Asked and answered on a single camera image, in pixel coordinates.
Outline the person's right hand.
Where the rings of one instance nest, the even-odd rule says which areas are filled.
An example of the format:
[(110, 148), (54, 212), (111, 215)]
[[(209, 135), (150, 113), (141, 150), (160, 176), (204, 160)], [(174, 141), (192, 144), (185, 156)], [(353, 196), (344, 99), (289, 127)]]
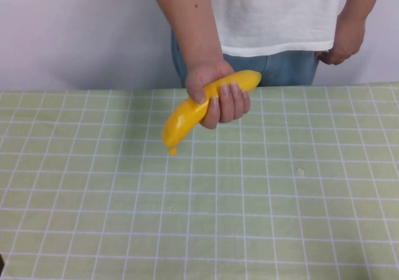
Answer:
[[(233, 68), (221, 59), (194, 60), (186, 63), (185, 80), (188, 95), (198, 104), (203, 104), (206, 94), (203, 87), (234, 73)], [(201, 124), (214, 129), (219, 123), (229, 123), (249, 112), (251, 101), (245, 90), (237, 83), (223, 84), (218, 96), (209, 101), (208, 111)]]

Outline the person's left hand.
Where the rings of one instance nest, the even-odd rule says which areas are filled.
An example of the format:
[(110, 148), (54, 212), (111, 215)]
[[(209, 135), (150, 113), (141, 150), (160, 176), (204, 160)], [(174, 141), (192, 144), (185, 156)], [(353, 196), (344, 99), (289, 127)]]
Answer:
[(332, 48), (318, 51), (315, 56), (327, 65), (340, 65), (360, 50), (364, 36), (364, 20), (339, 18)]

